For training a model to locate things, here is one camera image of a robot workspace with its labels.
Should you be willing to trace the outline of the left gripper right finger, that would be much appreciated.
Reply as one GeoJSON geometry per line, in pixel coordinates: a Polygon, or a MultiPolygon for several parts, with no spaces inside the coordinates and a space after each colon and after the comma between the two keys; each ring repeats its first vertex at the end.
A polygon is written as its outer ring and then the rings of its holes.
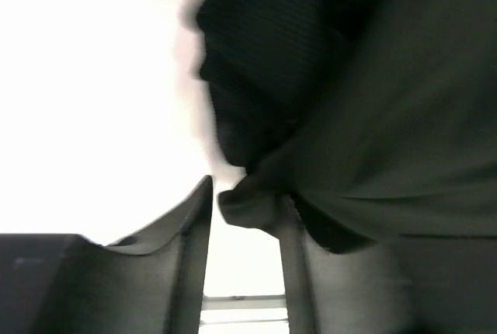
{"type": "Polygon", "coordinates": [[[403,238],[345,255],[279,202],[278,237],[292,333],[494,333],[496,241],[403,238]]]}

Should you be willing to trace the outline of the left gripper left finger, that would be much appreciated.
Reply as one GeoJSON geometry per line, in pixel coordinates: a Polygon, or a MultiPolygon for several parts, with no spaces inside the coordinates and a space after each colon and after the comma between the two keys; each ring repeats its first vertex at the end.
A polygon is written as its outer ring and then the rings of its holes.
{"type": "Polygon", "coordinates": [[[177,207],[113,245],[2,235],[1,331],[198,332],[212,206],[205,176],[177,207]]]}

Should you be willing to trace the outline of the black trousers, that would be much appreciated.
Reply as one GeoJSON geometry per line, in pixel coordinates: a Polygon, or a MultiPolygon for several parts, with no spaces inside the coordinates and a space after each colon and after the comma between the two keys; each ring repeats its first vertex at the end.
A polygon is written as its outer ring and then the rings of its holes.
{"type": "Polygon", "coordinates": [[[331,252],[496,235],[496,0],[204,0],[227,223],[331,252]]]}

